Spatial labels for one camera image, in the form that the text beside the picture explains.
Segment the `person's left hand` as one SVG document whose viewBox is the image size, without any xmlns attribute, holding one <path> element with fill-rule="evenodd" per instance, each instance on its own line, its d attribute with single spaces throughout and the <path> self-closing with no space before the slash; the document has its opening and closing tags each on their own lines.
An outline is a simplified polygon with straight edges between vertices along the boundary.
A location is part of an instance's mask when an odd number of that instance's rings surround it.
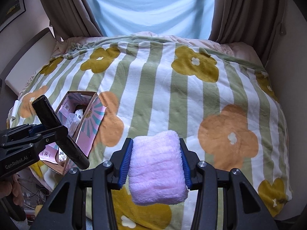
<svg viewBox="0 0 307 230">
<path fill-rule="evenodd" d="M 0 182 L 0 199 L 13 194 L 13 202 L 15 205 L 23 206 L 23 194 L 18 181 L 18 175 L 13 174 L 12 180 L 1 180 Z"/>
</svg>

